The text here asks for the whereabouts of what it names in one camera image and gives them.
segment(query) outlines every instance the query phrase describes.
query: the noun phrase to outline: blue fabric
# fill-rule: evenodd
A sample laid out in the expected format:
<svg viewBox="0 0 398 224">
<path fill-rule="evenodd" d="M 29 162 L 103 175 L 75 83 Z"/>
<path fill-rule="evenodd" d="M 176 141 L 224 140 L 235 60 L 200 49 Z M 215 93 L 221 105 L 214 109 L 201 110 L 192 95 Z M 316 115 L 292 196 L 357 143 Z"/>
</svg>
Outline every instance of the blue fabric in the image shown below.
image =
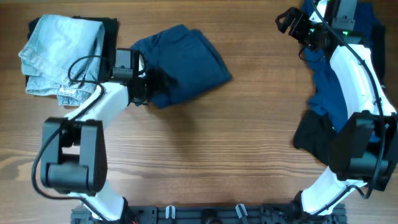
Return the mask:
<svg viewBox="0 0 398 224">
<path fill-rule="evenodd" d="M 313 12 L 310 0 L 306 0 L 302 10 L 308 15 Z M 371 3 L 359 2 L 355 11 L 354 30 L 359 31 L 370 40 L 373 25 L 379 25 L 380 22 L 373 14 Z M 323 51 L 312 52 L 305 49 L 305 58 L 307 60 L 318 60 L 323 57 Z M 327 60 L 316 63 L 308 63 L 308 66 L 315 72 L 313 82 L 317 88 L 315 95 L 310 98 L 308 104 L 317 114 L 323 116 L 328 113 L 336 131 L 340 131 L 347 122 L 347 107 L 345 104 L 343 92 L 336 73 L 331 69 Z"/>
<path fill-rule="evenodd" d="M 22 73 L 30 76 L 26 92 L 56 95 L 59 105 L 80 106 L 96 90 L 96 85 L 72 83 L 68 79 L 69 66 L 80 57 L 101 55 L 103 42 L 102 22 L 42 16 L 19 52 Z M 71 78 L 97 80 L 100 62 L 99 58 L 79 61 L 71 70 Z"/>
<path fill-rule="evenodd" d="M 173 80 L 167 92 L 152 97 L 159 108 L 182 103 L 231 80 L 221 56 L 199 30 L 178 25 L 139 40 L 133 46 L 146 69 L 162 68 Z"/>
</svg>

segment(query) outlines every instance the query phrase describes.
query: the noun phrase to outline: tabletop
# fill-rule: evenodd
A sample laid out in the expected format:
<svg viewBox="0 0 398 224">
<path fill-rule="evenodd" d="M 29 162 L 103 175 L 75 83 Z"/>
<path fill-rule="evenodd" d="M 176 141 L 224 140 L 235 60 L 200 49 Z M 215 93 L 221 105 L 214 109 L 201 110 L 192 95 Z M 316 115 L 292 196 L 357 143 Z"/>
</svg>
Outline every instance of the tabletop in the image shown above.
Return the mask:
<svg viewBox="0 0 398 224">
<path fill-rule="evenodd" d="M 0 223 L 69 223 L 78 202 L 37 195 L 32 162 L 49 116 L 71 109 L 25 93 L 18 52 L 28 23 L 43 14 L 110 17 L 118 47 L 177 24 L 200 29 L 233 80 L 181 105 L 126 108 L 105 131 L 108 179 L 130 205 L 285 203 L 325 166 L 292 138 L 315 93 L 300 46 L 275 25 L 298 0 L 194 1 L 5 0 L 0 4 Z M 398 106 L 398 3 L 374 2 L 386 25 L 386 95 Z M 344 203 L 349 223 L 397 223 L 398 175 L 369 200 Z"/>
</svg>

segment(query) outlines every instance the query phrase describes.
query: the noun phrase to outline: blue jeans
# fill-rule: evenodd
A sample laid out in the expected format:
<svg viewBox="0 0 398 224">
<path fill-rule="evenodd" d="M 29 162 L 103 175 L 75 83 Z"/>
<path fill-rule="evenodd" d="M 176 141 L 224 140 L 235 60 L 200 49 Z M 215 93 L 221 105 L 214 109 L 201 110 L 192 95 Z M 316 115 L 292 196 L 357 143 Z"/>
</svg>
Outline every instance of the blue jeans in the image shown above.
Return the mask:
<svg viewBox="0 0 398 224">
<path fill-rule="evenodd" d="M 26 93 L 56 95 L 59 105 L 81 105 L 96 85 L 72 83 L 68 69 L 80 57 L 101 55 L 104 32 L 102 22 L 44 15 L 19 52 L 22 73 L 30 75 Z M 84 59 L 72 68 L 71 78 L 97 80 L 99 70 L 100 58 Z"/>
</svg>

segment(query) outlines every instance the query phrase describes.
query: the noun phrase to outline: wire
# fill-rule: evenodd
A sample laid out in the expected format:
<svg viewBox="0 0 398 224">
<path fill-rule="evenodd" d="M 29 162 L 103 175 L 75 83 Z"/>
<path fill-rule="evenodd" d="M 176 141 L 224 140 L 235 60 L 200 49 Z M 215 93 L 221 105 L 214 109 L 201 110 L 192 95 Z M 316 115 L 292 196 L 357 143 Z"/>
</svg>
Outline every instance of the wire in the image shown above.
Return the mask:
<svg viewBox="0 0 398 224">
<path fill-rule="evenodd" d="M 366 65 L 365 60 L 363 60 L 348 44 L 347 42 L 345 42 L 343 40 L 343 38 L 341 38 L 340 35 L 338 35 L 330 26 L 329 24 L 325 21 L 325 19 L 321 16 L 321 14 L 319 13 L 314 1 L 311 1 L 312 3 L 312 7 L 313 10 L 315 11 L 315 13 L 317 14 L 317 16 L 319 17 L 319 19 L 322 21 L 323 25 L 325 25 L 325 27 L 330 31 L 330 33 L 332 33 L 337 40 L 343 44 L 355 57 L 357 60 L 359 60 L 359 62 L 361 63 L 362 67 L 365 69 L 366 73 L 369 76 L 369 79 L 371 81 L 372 84 L 372 88 L 373 88 L 373 92 L 374 92 L 374 97 L 376 99 L 376 105 L 377 105 L 377 109 L 379 111 L 379 118 L 380 118 L 380 135 L 381 135 L 381 140 L 380 140 L 380 151 L 379 151 L 379 155 L 377 157 L 377 161 L 376 161 L 376 165 L 374 168 L 374 173 L 373 173 L 373 177 L 372 177 L 372 181 L 371 184 L 368 185 L 368 191 L 366 192 L 366 194 L 364 194 L 362 192 L 362 190 L 355 186 L 355 185 L 350 185 L 347 186 L 346 190 L 343 191 L 336 199 L 334 199 L 334 201 L 332 201 L 331 203 L 329 203 L 328 205 L 326 205 L 323 209 L 319 210 L 317 213 L 315 213 L 314 215 L 319 215 L 321 212 L 325 211 L 326 209 L 329 209 L 334 203 L 336 203 L 337 201 L 339 201 L 339 199 L 341 199 L 347 192 L 349 192 L 350 189 L 354 188 L 356 189 L 362 196 L 363 199 L 368 199 L 373 191 L 374 186 L 376 185 L 376 181 L 377 181 L 377 177 L 379 175 L 379 171 L 380 171 L 380 165 L 381 165 L 381 161 L 382 161 L 382 157 L 384 155 L 384 147 L 386 144 L 386 130 L 385 130 L 385 122 L 384 122 L 384 115 L 383 115 L 383 110 L 382 110 L 382 106 L 381 106 L 381 98 L 379 96 L 379 92 L 377 90 L 377 85 L 376 85 L 376 81 L 374 80 L 374 77 L 369 69 L 369 67 Z"/>
<path fill-rule="evenodd" d="M 303 47 L 301 48 L 301 50 L 298 52 L 298 57 L 299 57 L 299 59 L 303 60 L 304 62 L 317 63 L 317 62 L 320 62 L 320 61 L 322 61 L 322 59 L 324 59 L 324 58 L 325 58 L 325 56 L 323 56 L 322 58 L 319 58 L 319 59 L 318 59 L 318 60 L 316 60 L 316 61 L 313 61 L 313 60 L 307 60 L 307 59 L 305 59 L 305 58 L 302 58 L 302 57 L 301 57 L 301 53 L 304 51 L 304 49 L 305 49 L 305 46 L 303 46 Z"/>
<path fill-rule="evenodd" d="M 43 156 L 43 153 L 45 151 L 45 149 L 49 146 L 49 144 L 51 143 L 51 141 L 58 135 L 61 133 L 61 130 L 63 127 L 67 126 L 68 124 L 70 124 L 72 121 L 75 121 L 76 119 L 78 119 L 80 116 L 84 115 L 90 108 L 92 108 L 105 94 L 105 88 L 103 85 L 101 85 L 100 82 L 96 82 L 96 81 L 89 81 L 89 80 L 75 80 L 72 79 L 70 77 L 70 72 L 73 68 L 73 66 L 75 66 L 80 60 L 86 59 L 86 58 L 100 58 L 101 60 L 105 60 L 107 61 L 110 66 L 112 67 L 110 61 L 102 56 L 99 55 L 89 55 L 89 56 L 85 56 L 85 57 L 81 57 L 79 59 L 77 59 L 75 62 L 73 62 L 69 69 L 68 69 L 68 79 L 71 82 L 75 82 L 75 83 L 92 83 L 92 84 L 96 84 L 101 88 L 101 91 L 99 93 L 99 95 L 97 96 L 97 98 L 95 98 L 86 108 L 82 109 L 76 116 L 74 116 L 73 118 L 69 119 L 68 121 L 66 121 L 65 123 L 61 124 L 61 126 L 54 131 L 54 133 L 51 134 L 51 136 L 44 142 L 44 144 L 42 145 L 42 147 L 40 148 L 39 153 L 37 154 L 34 162 L 33 162 L 33 166 L 32 166 L 32 173 L 31 173 L 31 179 L 32 179 L 32 185 L 33 188 L 35 189 L 35 191 L 48 199 L 52 199 L 52 200 L 80 200 L 82 203 L 84 203 L 93 213 L 97 214 L 97 216 L 99 216 L 104 222 L 107 221 L 107 219 L 99 212 L 97 211 L 97 209 L 95 209 L 94 206 L 92 206 L 85 198 L 83 197 L 58 197 L 58 196 L 52 196 L 49 195 L 45 192 L 43 192 L 39 186 L 37 185 L 37 180 L 36 180 L 36 169 L 37 169 L 37 165 L 39 164 L 39 161 L 41 159 L 41 157 Z"/>
</svg>

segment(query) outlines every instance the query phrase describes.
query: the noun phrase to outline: black cable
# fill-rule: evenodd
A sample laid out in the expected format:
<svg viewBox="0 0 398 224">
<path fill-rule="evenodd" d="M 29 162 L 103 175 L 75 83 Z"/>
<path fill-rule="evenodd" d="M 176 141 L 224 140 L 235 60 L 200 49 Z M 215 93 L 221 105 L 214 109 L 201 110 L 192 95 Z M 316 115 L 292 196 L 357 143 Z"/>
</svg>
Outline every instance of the black cable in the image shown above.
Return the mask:
<svg viewBox="0 0 398 224">
<path fill-rule="evenodd" d="M 343 40 L 343 38 L 341 38 L 340 35 L 338 35 L 330 26 L 329 24 L 325 21 L 325 19 L 321 16 L 321 14 L 319 13 L 315 3 L 313 1 L 311 1 L 312 3 L 312 7 L 313 10 L 315 11 L 315 13 L 317 14 L 317 16 L 319 17 L 319 19 L 322 21 L 323 25 L 337 38 L 337 40 L 343 44 L 355 57 L 357 60 L 359 60 L 359 62 L 361 63 L 362 67 L 365 69 L 366 73 L 369 76 L 369 79 L 371 81 L 372 84 L 372 88 L 373 88 L 373 92 L 374 92 L 374 97 L 376 99 L 376 105 L 377 105 L 377 109 L 379 110 L 379 118 L 380 118 L 380 132 L 381 132 L 381 142 L 380 142 L 380 151 L 379 151 L 379 155 L 377 157 L 377 161 L 376 161 L 376 165 L 374 168 L 374 174 L 372 177 L 372 181 L 371 183 L 368 185 L 368 191 L 366 192 L 366 194 L 364 194 L 362 192 L 362 190 L 355 186 L 355 185 L 350 185 L 347 186 L 346 190 L 343 191 L 339 196 L 337 196 L 337 198 L 334 199 L 334 201 L 332 201 L 331 203 L 329 203 L 328 205 L 326 205 L 324 208 L 322 208 L 321 210 L 317 211 L 314 215 L 319 215 L 321 212 L 325 211 L 326 209 L 329 209 L 334 203 L 336 203 L 337 201 L 339 201 L 339 199 L 341 199 L 347 192 L 349 192 L 350 189 L 354 188 L 356 189 L 362 196 L 363 199 L 368 199 L 370 197 L 370 195 L 372 194 L 373 188 L 376 185 L 376 181 L 377 181 L 377 177 L 379 175 L 379 171 L 380 171 L 380 165 L 381 165 L 381 161 L 382 161 L 382 157 L 384 155 L 384 147 L 386 144 L 386 130 L 385 130 L 385 122 L 384 122 L 384 115 L 383 115 L 383 110 L 382 110 L 382 105 L 381 105 L 381 98 L 379 96 L 379 92 L 377 90 L 377 85 L 376 85 L 376 81 L 373 78 L 373 75 L 370 71 L 370 69 L 368 68 L 368 66 L 366 65 L 365 60 L 363 60 L 348 44 L 347 42 L 345 42 Z"/>
<path fill-rule="evenodd" d="M 322 61 L 322 59 L 324 59 L 324 58 L 325 58 L 325 56 L 323 56 L 322 58 L 319 58 L 319 59 L 318 59 L 318 60 L 316 60 L 316 61 L 313 61 L 313 60 L 307 60 L 307 59 L 305 59 L 305 58 L 302 58 L 302 57 L 301 57 L 301 53 L 304 51 L 304 49 L 305 49 L 305 46 L 303 46 L 303 47 L 301 48 L 301 50 L 298 52 L 298 57 L 299 57 L 299 59 L 303 60 L 304 62 L 317 63 L 317 62 L 320 62 L 320 61 Z"/>
<path fill-rule="evenodd" d="M 86 59 L 86 58 L 95 58 L 98 57 L 102 60 L 107 61 L 110 64 L 110 61 L 102 56 L 99 55 L 89 55 L 89 56 L 85 56 L 85 57 L 81 57 L 79 59 L 77 59 L 75 62 L 73 62 L 69 69 L 68 69 L 68 78 L 71 82 L 76 82 L 76 83 L 92 83 L 92 84 L 96 84 L 101 88 L 101 91 L 98 95 L 97 98 L 95 98 L 86 108 L 82 109 L 76 116 L 74 116 L 73 118 L 69 119 L 67 122 L 63 123 L 57 130 L 54 131 L 54 133 L 51 134 L 51 136 L 43 143 L 42 147 L 40 148 L 39 153 L 37 154 L 34 162 L 33 162 L 33 166 L 32 166 L 32 175 L 31 175 L 31 179 L 32 179 L 32 185 L 33 188 L 35 189 L 35 191 L 48 199 L 52 199 L 52 200 L 80 200 L 82 203 L 84 203 L 93 213 L 97 214 L 97 216 L 99 216 L 104 222 L 107 221 L 107 219 L 99 212 L 97 211 L 97 209 L 95 209 L 94 206 L 92 206 L 85 198 L 83 197 L 58 197 L 58 196 L 52 196 L 49 195 L 45 192 L 43 192 L 42 190 L 39 189 L 39 186 L 37 185 L 37 180 L 36 180 L 36 169 L 37 169 L 37 165 L 39 164 L 39 161 L 41 159 L 41 157 L 43 156 L 43 153 L 45 151 L 45 149 L 49 146 L 49 144 L 51 143 L 51 141 L 58 135 L 61 133 L 61 130 L 63 127 L 67 126 L 68 124 L 70 124 L 72 121 L 75 121 L 76 119 L 78 119 L 80 116 L 84 115 L 90 108 L 92 108 L 105 94 L 105 89 L 104 86 L 101 85 L 100 82 L 96 82 L 96 81 L 88 81 L 88 80 L 75 80 L 72 79 L 70 77 L 70 72 L 73 68 L 73 66 L 76 65 L 76 63 L 78 63 L 80 60 Z"/>
</svg>

